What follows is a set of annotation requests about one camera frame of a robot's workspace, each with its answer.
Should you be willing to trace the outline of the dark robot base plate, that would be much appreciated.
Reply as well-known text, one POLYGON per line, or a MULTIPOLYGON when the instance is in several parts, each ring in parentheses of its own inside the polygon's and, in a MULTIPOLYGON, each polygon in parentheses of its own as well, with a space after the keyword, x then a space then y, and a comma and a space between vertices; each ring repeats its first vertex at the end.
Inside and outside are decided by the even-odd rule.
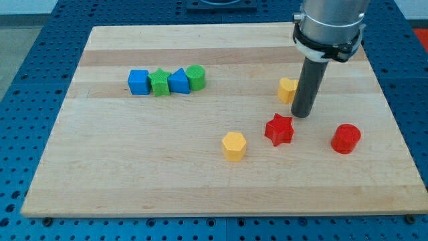
POLYGON ((187 0, 186 10, 200 11, 256 11, 257 0, 187 0))

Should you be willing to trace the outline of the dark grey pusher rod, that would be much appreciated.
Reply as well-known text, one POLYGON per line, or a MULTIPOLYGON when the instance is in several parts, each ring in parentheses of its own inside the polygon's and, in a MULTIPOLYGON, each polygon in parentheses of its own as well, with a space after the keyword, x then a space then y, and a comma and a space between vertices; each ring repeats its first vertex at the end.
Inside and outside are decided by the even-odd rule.
POLYGON ((305 58, 291 107, 294 116, 306 118, 311 113, 327 65, 305 58))

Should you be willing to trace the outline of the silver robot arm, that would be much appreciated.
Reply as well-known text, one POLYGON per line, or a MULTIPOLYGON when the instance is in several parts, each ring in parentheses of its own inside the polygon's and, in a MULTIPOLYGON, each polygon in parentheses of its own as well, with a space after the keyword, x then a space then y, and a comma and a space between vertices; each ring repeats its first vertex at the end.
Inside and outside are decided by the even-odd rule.
POLYGON ((305 55, 291 112, 311 113, 330 60, 347 62, 359 49, 369 0, 304 0, 293 15, 292 39, 305 55))

